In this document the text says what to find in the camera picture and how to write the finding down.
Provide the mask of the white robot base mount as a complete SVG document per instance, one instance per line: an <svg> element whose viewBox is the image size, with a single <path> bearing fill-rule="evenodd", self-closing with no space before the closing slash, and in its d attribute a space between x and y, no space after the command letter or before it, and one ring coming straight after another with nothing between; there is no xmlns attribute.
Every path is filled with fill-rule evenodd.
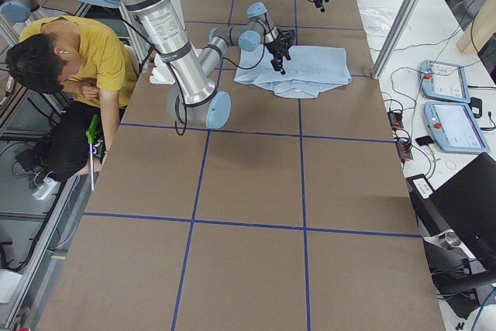
<svg viewBox="0 0 496 331"><path fill-rule="evenodd" d="M191 49L181 58L170 61L172 68L162 61L161 55L156 52L153 56L153 70L150 75L152 84L173 84L179 81L183 86L201 84L204 80L204 73L198 62L196 49Z"/></svg>

